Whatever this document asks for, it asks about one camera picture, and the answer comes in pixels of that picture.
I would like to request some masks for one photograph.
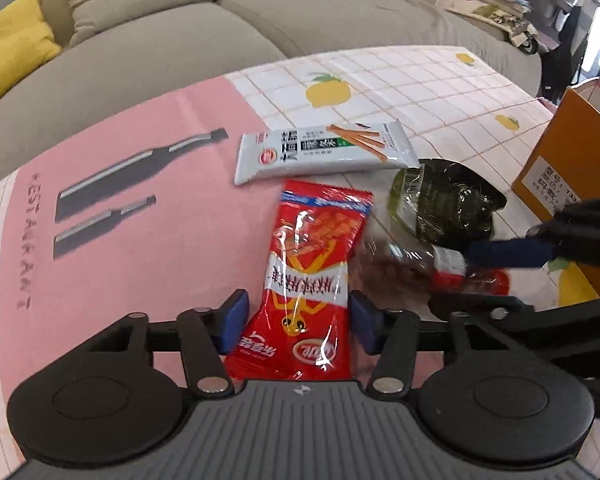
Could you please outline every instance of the beige couch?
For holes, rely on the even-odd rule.
[[[66,48],[0,99],[0,179],[125,108],[206,78],[329,50],[392,44],[467,47],[532,95],[540,60],[442,12],[435,0],[219,0],[151,14]],[[66,0],[42,0],[56,41]]]

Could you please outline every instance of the white snack package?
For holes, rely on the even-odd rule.
[[[234,184],[274,176],[418,168],[409,137],[393,123],[339,123],[243,135]]]

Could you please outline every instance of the table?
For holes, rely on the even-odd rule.
[[[324,74],[333,78],[319,86],[324,83],[316,78]],[[194,306],[219,306],[238,287],[257,308],[281,183],[233,186],[242,134],[398,119],[418,156],[462,162],[506,194],[507,206],[494,221],[496,237],[509,238],[538,222],[510,184],[551,118],[462,48],[368,48],[248,68],[170,92],[14,171],[0,182],[0,478],[22,459],[8,430],[6,401],[35,371],[129,312],[147,312],[152,321],[175,319]],[[183,139],[216,128],[228,138],[161,167],[152,162],[133,185],[113,195],[104,190],[94,203],[75,199],[94,182],[90,175],[116,173],[130,156],[133,162],[157,160],[152,148],[178,146],[175,153],[187,144]],[[318,180],[372,190],[368,229],[384,234],[394,174]],[[104,234],[74,241],[67,252],[58,249],[89,222],[118,215],[119,221],[107,220]],[[550,308],[555,279],[543,269],[514,270],[512,292]],[[177,359],[157,354],[155,360],[182,382]]]

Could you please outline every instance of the red oval logo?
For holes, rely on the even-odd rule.
[[[302,363],[322,366],[333,361],[336,357],[336,349],[331,343],[322,339],[303,339],[294,345],[293,354]]]
[[[260,153],[259,160],[260,160],[261,164],[271,164],[277,158],[278,158],[278,154],[276,153],[275,150],[272,150],[271,148],[266,148],[265,150],[262,150],[262,152]]]

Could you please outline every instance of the cardboard box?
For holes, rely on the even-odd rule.
[[[567,89],[512,188],[543,221],[566,203],[600,198],[600,79]],[[580,268],[600,295],[600,269]]]

